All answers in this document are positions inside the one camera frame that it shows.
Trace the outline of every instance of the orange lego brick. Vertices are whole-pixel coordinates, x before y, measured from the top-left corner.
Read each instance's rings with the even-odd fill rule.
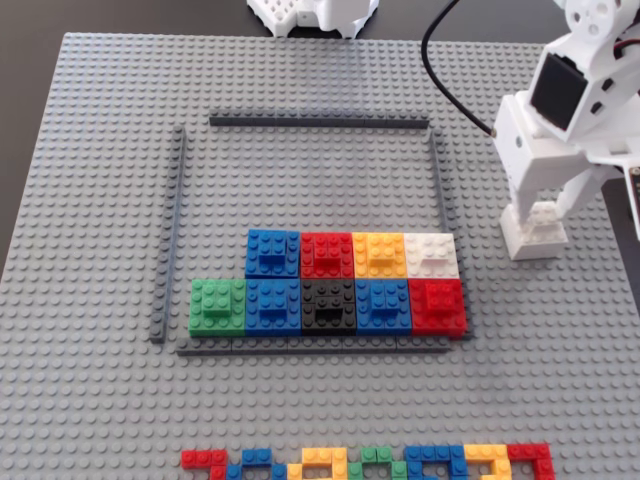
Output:
[[[301,463],[290,463],[287,465],[287,480],[302,480]]]
[[[356,278],[407,278],[402,233],[354,233]]]
[[[330,448],[303,448],[302,465],[305,467],[330,467],[332,451]]]

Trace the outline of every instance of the gray lego baseplate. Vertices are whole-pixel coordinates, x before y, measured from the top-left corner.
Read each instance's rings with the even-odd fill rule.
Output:
[[[539,53],[431,56],[490,122]],[[424,131],[209,125],[212,108],[314,105],[428,114],[476,338],[438,355],[175,355],[191,279],[241,276],[250,227],[443,228]],[[190,141],[167,343],[153,345],[175,125]],[[637,477],[640,321],[602,198],[567,222],[562,259],[522,263],[499,229],[507,203],[491,141],[436,92],[416,42],[67,35],[0,284],[0,478],[206,478],[181,470],[190,448],[237,462],[271,447],[285,463],[303,446],[399,458],[517,442],[549,442],[559,479]]]

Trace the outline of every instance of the white lego brick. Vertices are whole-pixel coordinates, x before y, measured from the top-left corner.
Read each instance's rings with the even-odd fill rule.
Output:
[[[507,205],[500,226],[511,260],[559,257],[569,244],[554,202],[536,202],[524,225],[519,224],[514,206]]]
[[[247,0],[274,37],[286,37],[298,20],[298,0]]]
[[[404,249],[409,278],[460,278],[452,234],[405,233]]]

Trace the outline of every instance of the small lego piece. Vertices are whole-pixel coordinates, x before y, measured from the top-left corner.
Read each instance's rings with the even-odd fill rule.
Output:
[[[346,448],[334,448],[332,450],[331,477],[333,480],[347,480],[347,461]]]
[[[302,480],[302,464],[290,463],[287,465],[287,480]]]
[[[242,465],[227,465],[227,480],[242,480]]]
[[[274,463],[271,467],[271,480],[287,480],[287,466]]]
[[[271,449],[258,448],[242,451],[242,468],[271,467]]]
[[[409,278],[460,278],[451,233],[405,233]]]
[[[398,480],[409,478],[407,462],[391,462],[391,478]]]
[[[300,234],[277,230],[249,230],[246,278],[298,278]]]
[[[464,456],[467,463],[489,464],[493,477],[484,480],[511,480],[511,463],[506,445],[465,445]]]
[[[220,465],[215,465],[211,467],[209,471],[209,480],[225,480],[226,478],[226,467],[222,467]]]
[[[393,461],[391,447],[377,447],[376,459],[376,463],[391,463]]]
[[[303,233],[300,237],[301,278],[353,278],[350,233]]]
[[[356,278],[407,278],[402,233],[354,233]]]
[[[193,280],[189,334],[192,337],[244,336],[245,294],[244,280]]]
[[[546,443],[507,445],[507,455],[511,463],[531,462],[534,480],[555,480],[551,449]]]
[[[421,462],[422,452],[420,447],[413,446],[413,445],[404,447],[404,459],[407,462]]]
[[[467,330],[460,280],[409,279],[412,335],[461,337]]]
[[[303,448],[303,467],[330,467],[333,455],[330,448]]]
[[[302,335],[355,335],[354,281],[302,280]]]
[[[245,334],[299,336],[300,281],[248,280]]]
[[[347,471],[348,471],[348,480],[363,480],[364,479],[362,463],[360,463],[360,462],[349,463],[347,465]]]
[[[227,464],[226,450],[183,450],[181,455],[182,468],[209,468]]]
[[[363,447],[360,449],[360,459],[363,465],[378,463],[378,452],[375,447]]]
[[[356,280],[358,335],[409,335],[411,306],[406,280]]]

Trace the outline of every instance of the lego brick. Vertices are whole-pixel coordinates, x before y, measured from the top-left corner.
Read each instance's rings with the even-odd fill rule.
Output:
[[[185,470],[227,464],[226,450],[183,450],[180,464]]]
[[[333,480],[348,480],[347,449],[333,448],[331,462],[331,478]]]
[[[353,280],[304,279],[300,283],[303,336],[356,334]]]
[[[301,278],[353,278],[351,233],[302,233]]]
[[[289,344],[286,337],[245,337],[231,339],[233,355],[286,355]]]
[[[451,350],[447,337],[396,337],[398,353],[446,353]]]
[[[406,280],[356,280],[358,335],[409,335],[411,307]]]
[[[209,480],[225,480],[227,477],[227,468],[221,465],[215,465],[209,470]]]
[[[422,479],[422,460],[410,461],[407,463],[407,477],[409,479]]]
[[[539,458],[551,458],[551,449],[547,443],[507,445],[507,456],[511,461],[532,462]]]
[[[460,280],[409,279],[412,335],[461,337],[467,317]]]
[[[297,278],[300,234],[279,230],[249,230],[246,278]]]
[[[178,338],[176,353],[181,357],[229,355],[231,340],[227,338]]]
[[[303,467],[330,467],[332,458],[331,448],[303,448]]]
[[[392,462],[391,463],[391,478],[397,478],[399,480],[409,478],[409,470],[407,468],[407,462]]]
[[[360,462],[348,463],[347,464],[347,471],[348,471],[348,479],[349,480],[363,480],[364,479],[364,473],[363,473],[363,470],[362,470],[362,463],[360,463]]]
[[[363,447],[360,449],[360,461],[363,465],[378,463],[378,452],[375,447]]]
[[[244,280],[193,280],[189,306],[192,337],[244,336]]]
[[[410,41],[65,35],[0,283],[4,476],[179,478],[175,452],[211,442],[268,441],[293,460],[310,441],[496,435],[553,444],[559,478],[640,476],[629,446],[640,323],[601,196],[566,220],[562,258],[510,262],[494,146],[437,92],[418,51]],[[502,95],[528,87],[539,54],[430,45],[442,81],[487,122]],[[436,128],[201,122],[218,101],[298,109],[311,93],[345,110],[419,109]],[[171,315],[156,346],[147,325],[176,121],[189,149]],[[176,357],[192,279],[242,278],[250,226],[455,233],[476,340],[437,358]],[[594,418],[604,411],[616,421]]]
[[[460,278],[451,233],[405,233],[408,278]]]
[[[242,468],[271,467],[272,454],[270,448],[242,450]]]
[[[341,337],[290,337],[287,345],[291,355],[343,353]]]
[[[287,480],[287,466],[274,463],[271,467],[271,480]]]
[[[247,280],[246,336],[298,336],[300,320],[299,280]]]
[[[342,353],[395,353],[396,337],[343,337]]]
[[[377,463],[391,463],[392,461],[393,455],[391,453],[391,447],[376,447]]]
[[[354,233],[356,278],[407,278],[402,233]]]
[[[302,464],[290,463],[287,465],[287,480],[302,480]]]
[[[351,117],[339,110],[291,111],[249,109],[244,111],[212,108],[209,125],[212,127],[304,127],[304,128],[381,128],[417,129],[429,128],[425,119],[411,119],[406,113],[387,116],[368,113],[367,116]]]
[[[242,465],[227,465],[226,480],[242,480]]]
[[[184,127],[174,127],[163,203],[162,233],[156,267],[154,301],[149,317],[149,340],[154,344],[164,343],[169,323],[186,149],[186,130]]]

